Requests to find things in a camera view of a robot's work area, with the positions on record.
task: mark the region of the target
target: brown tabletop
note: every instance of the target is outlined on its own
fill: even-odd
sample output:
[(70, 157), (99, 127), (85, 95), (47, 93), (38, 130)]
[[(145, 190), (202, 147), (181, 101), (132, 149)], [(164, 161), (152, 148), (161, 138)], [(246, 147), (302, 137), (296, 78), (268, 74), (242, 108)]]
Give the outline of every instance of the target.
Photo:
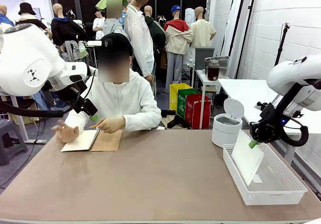
[(63, 145), (52, 139), (0, 195), (0, 218), (295, 223), (321, 217), (321, 203), (310, 190), (298, 205), (246, 206), (211, 134), (123, 133), (116, 152), (61, 153)]

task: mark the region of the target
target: person's hand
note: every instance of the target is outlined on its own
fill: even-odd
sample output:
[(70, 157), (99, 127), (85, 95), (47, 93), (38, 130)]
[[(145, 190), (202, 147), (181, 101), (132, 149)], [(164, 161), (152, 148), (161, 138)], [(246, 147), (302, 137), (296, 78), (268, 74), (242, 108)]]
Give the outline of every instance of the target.
[(105, 133), (115, 133), (117, 130), (125, 129), (126, 120), (123, 116), (117, 118), (104, 118), (98, 123), (98, 128)]
[(58, 125), (54, 126), (52, 130), (56, 131), (56, 137), (58, 141), (63, 143), (69, 143), (75, 140), (79, 135), (78, 126), (72, 128), (65, 124), (63, 120), (58, 120)]
[(60, 46), (60, 50), (61, 50), (62, 52), (65, 52), (65, 47), (64, 47), (64, 45), (61, 45), (61, 46)]
[(145, 77), (145, 79), (146, 79), (149, 83), (154, 82), (154, 77), (153, 77), (152, 75), (148, 75), (147, 77)]

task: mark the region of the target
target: black cap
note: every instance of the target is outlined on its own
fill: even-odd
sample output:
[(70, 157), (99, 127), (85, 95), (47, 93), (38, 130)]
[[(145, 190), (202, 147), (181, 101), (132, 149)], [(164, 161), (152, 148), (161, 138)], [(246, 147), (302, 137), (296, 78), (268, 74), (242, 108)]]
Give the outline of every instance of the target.
[(110, 33), (101, 39), (101, 47), (98, 47), (99, 63), (115, 64), (129, 56), (132, 56), (132, 47), (123, 34)]
[(20, 4), (20, 11), (18, 12), (18, 14), (21, 15), (22, 13), (29, 13), (31, 15), (36, 14), (32, 9), (32, 6), (27, 2), (23, 2)]

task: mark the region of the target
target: brown notebook cover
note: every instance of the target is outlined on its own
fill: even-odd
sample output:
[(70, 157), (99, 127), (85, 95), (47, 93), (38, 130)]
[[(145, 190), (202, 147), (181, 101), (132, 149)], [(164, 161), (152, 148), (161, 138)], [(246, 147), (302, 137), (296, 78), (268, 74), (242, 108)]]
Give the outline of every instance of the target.
[(94, 145), (90, 151), (117, 151), (122, 130), (118, 130), (113, 134), (104, 133), (99, 131)]

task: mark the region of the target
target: black jacket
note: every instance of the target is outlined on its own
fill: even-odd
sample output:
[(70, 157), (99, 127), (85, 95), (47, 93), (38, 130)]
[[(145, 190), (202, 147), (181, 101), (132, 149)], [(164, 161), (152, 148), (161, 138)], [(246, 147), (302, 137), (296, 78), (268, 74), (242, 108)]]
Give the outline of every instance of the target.
[(60, 21), (53, 18), (51, 22), (52, 40), (57, 46), (61, 46), (65, 41), (86, 40), (85, 31), (74, 21)]
[(165, 41), (166, 41), (166, 33), (164, 29), (156, 21), (154, 21), (153, 17), (145, 16), (145, 21), (148, 25), (149, 32), (150, 32), (152, 41), (155, 45), (155, 48), (161, 49), (163, 46), (165, 46)]

